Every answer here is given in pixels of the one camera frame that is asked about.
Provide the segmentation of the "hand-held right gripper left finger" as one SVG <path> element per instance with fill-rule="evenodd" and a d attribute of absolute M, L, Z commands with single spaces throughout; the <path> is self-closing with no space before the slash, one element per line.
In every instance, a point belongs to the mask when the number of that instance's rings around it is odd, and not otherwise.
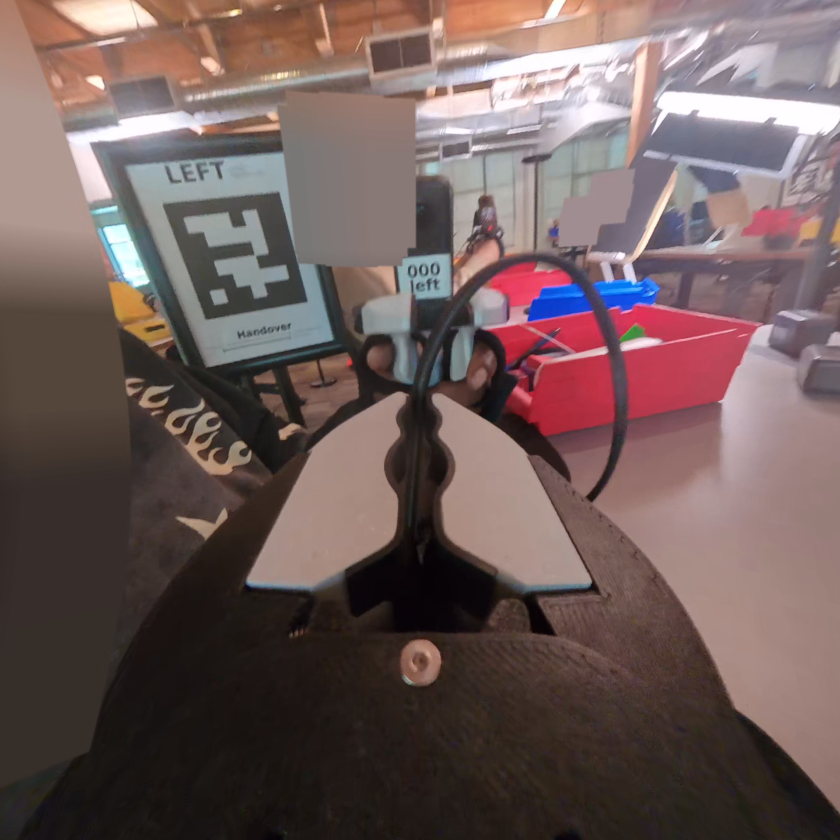
<path fill-rule="evenodd" d="M 345 419 L 312 446 L 245 579 L 249 594 L 388 602 L 400 498 L 386 462 L 403 435 L 407 394 Z"/>

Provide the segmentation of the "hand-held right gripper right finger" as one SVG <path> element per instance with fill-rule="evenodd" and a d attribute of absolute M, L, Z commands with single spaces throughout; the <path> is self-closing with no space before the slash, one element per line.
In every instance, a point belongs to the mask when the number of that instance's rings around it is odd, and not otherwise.
<path fill-rule="evenodd" d="M 442 455 L 434 498 L 431 581 L 468 614 L 502 600 L 595 592 L 526 449 L 445 395 L 432 400 Z"/>

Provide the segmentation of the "black rubber loop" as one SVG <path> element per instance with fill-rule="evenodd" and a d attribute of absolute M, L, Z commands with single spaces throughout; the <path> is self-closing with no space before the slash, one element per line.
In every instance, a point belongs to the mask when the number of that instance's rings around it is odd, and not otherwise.
<path fill-rule="evenodd" d="M 426 433 L 427 391 L 431 383 L 434 364 L 441 353 L 447 333 L 455 326 L 455 321 L 466 309 L 472 298 L 481 291 L 487 282 L 501 271 L 520 264 L 534 261 L 545 263 L 568 273 L 573 283 L 580 288 L 584 297 L 591 304 L 595 322 L 601 331 L 607 350 L 606 358 L 610 364 L 613 390 L 612 438 L 605 467 L 600 478 L 586 498 L 594 504 L 610 483 L 623 452 L 629 422 L 629 390 L 625 354 L 618 338 L 616 326 L 608 313 L 605 303 L 596 291 L 594 284 L 583 272 L 569 260 L 551 253 L 523 253 L 509 255 L 493 264 L 480 269 L 472 276 L 458 293 L 445 305 L 426 341 L 416 364 L 415 375 L 407 402 L 409 420 L 407 427 L 407 450 L 405 456 L 406 477 L 401 514 L 404 530 L 403 553 L 409 564 L 417 564 L 418 553 L 418 517 L 419 493 L 422 488 L 422 456 Z"/>

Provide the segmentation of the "red plastic bin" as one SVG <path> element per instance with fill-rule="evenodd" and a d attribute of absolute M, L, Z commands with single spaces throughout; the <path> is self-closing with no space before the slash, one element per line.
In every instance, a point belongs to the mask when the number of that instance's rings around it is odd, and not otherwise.
<path fill-rule="evenodd" d="M 639 327 L 643 338 L 623 349 L 631 419 L 719 403 L 759 328 L 758 323 L 707 313 L 638 304 L 610 310 L 619 336 Z M 544 436 L 602 427 L 613 422 L 613 378 L 595 315 L 581 312 L 495 327 L 514 361 L 544 335 L 544 349 L 566 356 L 532 354 L 507 408 Z"/>

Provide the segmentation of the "person's left hand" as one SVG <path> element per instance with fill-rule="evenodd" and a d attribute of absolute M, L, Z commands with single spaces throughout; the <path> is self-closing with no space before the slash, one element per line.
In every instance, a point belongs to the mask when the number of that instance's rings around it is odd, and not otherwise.
<path fill-rule="evenodd" d="M 363 361 L 356 367 L 359 397 L 368 402 L 377 402 L 394 391 L 390 383 L 396 382 L 393 373 L 395 346 L 390 336 L 374 334 L 365 339 L 362 351 Z M 497 373 L 498 361 L 494 348 L 477 339 L 465 378 L 458 381 L 441 380 L 434 391 L 478 412 Z"/>

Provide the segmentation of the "small red bin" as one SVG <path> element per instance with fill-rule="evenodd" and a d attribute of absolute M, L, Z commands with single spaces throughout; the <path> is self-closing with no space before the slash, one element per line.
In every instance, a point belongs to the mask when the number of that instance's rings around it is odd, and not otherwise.
<path fill-rule="evenodd" d="M 527 308 L 543 288 L 571 282 L 568 273 L 559 268 L 529 262 L 504 269 L 486 283 L 485 289 L 495 289 L 507 297 L 510 309 Z"/>

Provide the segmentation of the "printed marker sign board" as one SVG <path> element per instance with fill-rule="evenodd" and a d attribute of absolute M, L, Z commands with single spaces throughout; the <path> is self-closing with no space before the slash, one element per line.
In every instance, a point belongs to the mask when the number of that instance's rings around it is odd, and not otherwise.
<path fill-rule="evenodd" d="M 298 256 L 278 132 L 91 149 L 185 364 L 261 373 L 346 350 L 331 268 Z"/>

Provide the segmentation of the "bright light panel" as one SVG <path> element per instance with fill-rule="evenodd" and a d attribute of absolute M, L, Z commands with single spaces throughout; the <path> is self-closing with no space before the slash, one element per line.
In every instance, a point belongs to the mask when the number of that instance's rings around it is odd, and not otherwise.
<path fill-rule="evenodd" d="M 657 108 L 645 157 L 777 179 L 789 177 L 812 142 L 839 122 L 835 101 L 665 91 Z"/>

